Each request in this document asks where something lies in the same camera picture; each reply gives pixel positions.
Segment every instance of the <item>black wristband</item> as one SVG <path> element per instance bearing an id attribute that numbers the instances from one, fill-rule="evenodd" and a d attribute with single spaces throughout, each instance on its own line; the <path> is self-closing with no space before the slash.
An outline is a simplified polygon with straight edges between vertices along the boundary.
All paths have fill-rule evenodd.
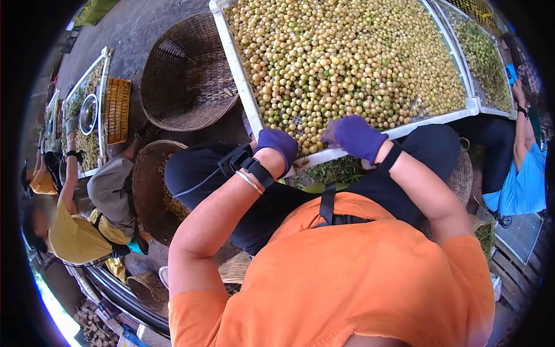
<path id="1" fill-rule="evenodd" d="M 395 164 L 395 161 L 397 161 L 397 158 L 399 157 L 401 152 L 403 152 L 403 149 L 401 148 L 401 146 L 393 142 L 393 147 L 391 147 L 384 161 L 381 163 L 375 164 L 377 167 L 376 170 L 378 170 L 378 172 L 384 175 L 389 176 L 389 170 L 391 169 L 393 164 Z"/>
<path id="2" fill-rule="evenodd" d="M 520 105 L 517 105 L 517 112 L 522 112 L 522 113 L 524 113 L 524 116 L 526 117 L 526 119 L 528 119 L 528 118 L 530 117 L 530 116 L 528 115 L 528 112 L 527 112 L 524 108 L 522 108 L 522 106 L 520 106 Z"/>
<path id="3" fill-rule="evenodd" d="M 245 169 L 246 172 L 251 173 L 256 177 L 258 182 L 262 184 L 264 189 L 268 188 L 274 182 L 274 178 L 272 175 L 263 167 L 258 159 L 256 158 L 246 158 L 243 163 L 241 163 L 241 167 Z"/>

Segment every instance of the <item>black pants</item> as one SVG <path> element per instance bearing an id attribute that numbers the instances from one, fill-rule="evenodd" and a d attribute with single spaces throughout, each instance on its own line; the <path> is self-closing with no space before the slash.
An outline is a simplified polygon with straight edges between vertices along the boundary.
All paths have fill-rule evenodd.
<path id="1" fill-rule="evenodd" d="M 516 122 L 480 114 L 451 124 L 470 143 L 486 147 L 482 167 L 482 194 L 501 190 L 513 161 Z"/>
<path id="2" fill-rule="evenodd" d="M 164 173 L 169 191 L 175 195 L 199 184 L 218 168 L 217 161 L 236 147 L 236 144 L 209 144 L 177 152 L 168 161 Z M 444 182 L 455 169 L 460 153 L 456 133 L 443 124 L 418 127 L 405 138 L 401 147 L 432 169 Z M 187 208 L 194 209 L 228 179 L 218 173 L 194 191 L 179 197 L 179 200 Z M 420 210 L 401 187 L 391 178 L 379 175 L 373 170 L 343 191 L 368 197 L 397 219 L 412 225 L 421 216 Z M 277 182 L 272 184 L 241 218 L 231 234 L 231 242 L 255 255 L 268 243 L 289 213 L 320 195 L 306 193 Z"/>
<path id="3" fill-rule="evenodd" d="M 62 181 L 60 180 L 60 160 L 62 158 L 61 153 L 46 152 L 44 154 L 44 163 L 46 165 L 46 171 L 52 177 L 52 181 L 56 185 L 56 190 L 58 194 L 62 191 Z"/>

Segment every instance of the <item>metal bowl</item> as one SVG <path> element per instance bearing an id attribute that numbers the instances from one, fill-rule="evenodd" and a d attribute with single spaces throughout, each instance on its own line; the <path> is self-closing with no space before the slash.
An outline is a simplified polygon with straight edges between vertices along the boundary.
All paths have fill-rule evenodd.
<path id="1" fill-rule="evenodd" d="M 54 119 L 52 119 L 52 117 L 48 120 L 48 125 L 47 125 L 47 129 L 46 129 L 46 133 L 48 135 L 52 135 L 52 132 L 54 131 Z"/>
<path id="2" fill-rule="evenodd" d="M 81 105 L 79 112 L 79 129 L 83 135 L 90 134 L 97 123 L 98 118 L 98 99 L 94 94 L 89 94 Z"/>

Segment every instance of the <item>orange plastic crate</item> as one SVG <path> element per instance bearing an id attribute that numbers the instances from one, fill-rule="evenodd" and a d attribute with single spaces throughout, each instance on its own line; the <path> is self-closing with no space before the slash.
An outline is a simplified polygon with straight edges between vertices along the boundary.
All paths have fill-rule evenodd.
<path id="1" fill-rule="evenodd" d="M 131 81 L 113 77 L 108 78 L 106 123 L 109 145 L 127 141 L 130 94 Z"/>

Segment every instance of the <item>white sneaker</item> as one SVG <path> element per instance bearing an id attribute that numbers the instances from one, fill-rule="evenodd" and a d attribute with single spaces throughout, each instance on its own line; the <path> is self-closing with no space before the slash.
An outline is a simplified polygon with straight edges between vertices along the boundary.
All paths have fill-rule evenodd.
<path id="1" fill-rule="evenodd" d="M 160 277 L 160 281 L 164 284 L 164 286 L 170 289 L 168 284 L 168 267 L 163 266 L 158 270 L 158 277 Z"/>

